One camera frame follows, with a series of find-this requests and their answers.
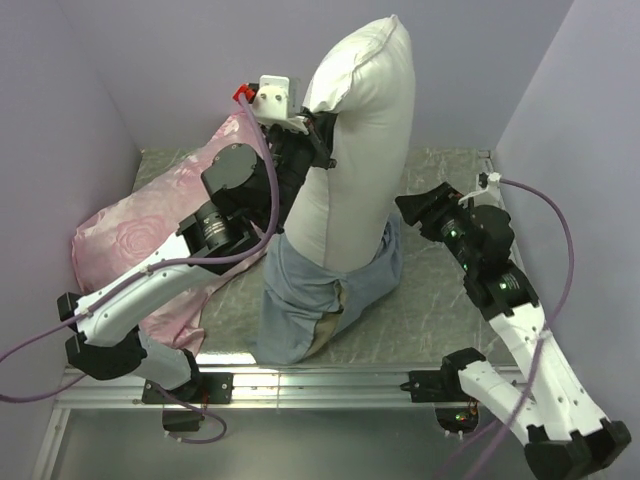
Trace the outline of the white pillow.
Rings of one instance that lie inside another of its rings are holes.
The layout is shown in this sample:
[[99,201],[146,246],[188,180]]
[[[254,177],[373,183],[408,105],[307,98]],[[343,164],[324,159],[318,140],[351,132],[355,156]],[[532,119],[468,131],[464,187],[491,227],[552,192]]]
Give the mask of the white pillow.
[[405,166],[415,96],[411,38],[395,15],[325,55],[303,104],[335,115],[336,165],[308,172],[288,215],[285,235],[300,255],[335,272],[373,260]]

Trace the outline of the blue-grey pillowcase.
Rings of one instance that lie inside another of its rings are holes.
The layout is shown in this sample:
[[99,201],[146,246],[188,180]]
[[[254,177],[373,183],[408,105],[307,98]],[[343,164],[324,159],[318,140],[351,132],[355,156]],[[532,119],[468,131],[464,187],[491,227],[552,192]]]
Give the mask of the blue-grey pillowcase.
[[259,327],[250,352],[259,364],[290,365],[317,353],[399,284],[401,221],[388,217],[373,260],[348,273],[324,269],[276,235],[263,269]]

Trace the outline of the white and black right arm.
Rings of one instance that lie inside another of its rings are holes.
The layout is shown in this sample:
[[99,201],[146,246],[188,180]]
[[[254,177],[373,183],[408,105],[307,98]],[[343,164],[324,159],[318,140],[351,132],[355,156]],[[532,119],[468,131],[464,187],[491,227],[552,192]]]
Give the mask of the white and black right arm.
[[451,399],[483,404],[522,444],[538,479],[585,479],[608,468],[629,446],[624,422],[591,399],[553,333],[539,297],[511,258],[515,239],[491,175],[464,195],[448,183],[395,203],[406,224],[446,246],[461,266],[467,296],[507,346],[527,382],[518,389],[473,348],[444,358],[440,385]]

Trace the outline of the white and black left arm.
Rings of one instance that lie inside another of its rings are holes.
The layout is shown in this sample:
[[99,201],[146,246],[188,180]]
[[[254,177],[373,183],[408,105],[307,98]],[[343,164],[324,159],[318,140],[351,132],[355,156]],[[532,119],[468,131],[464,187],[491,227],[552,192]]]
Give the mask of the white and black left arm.
[[224,147],[201,174],[207,200],[156,251],[110,285],[59,297],[64,320],[76,319],[65,343],[68,363],[96,380],[145,379],[179,402],[202,388],[193,353],[152,339],[140,323],[183,292],[219,280],[265,237],[282,232],[310,168],[330,169],[336,115],[303,110],[297,129],[258,129],[271,159],[244,143]]

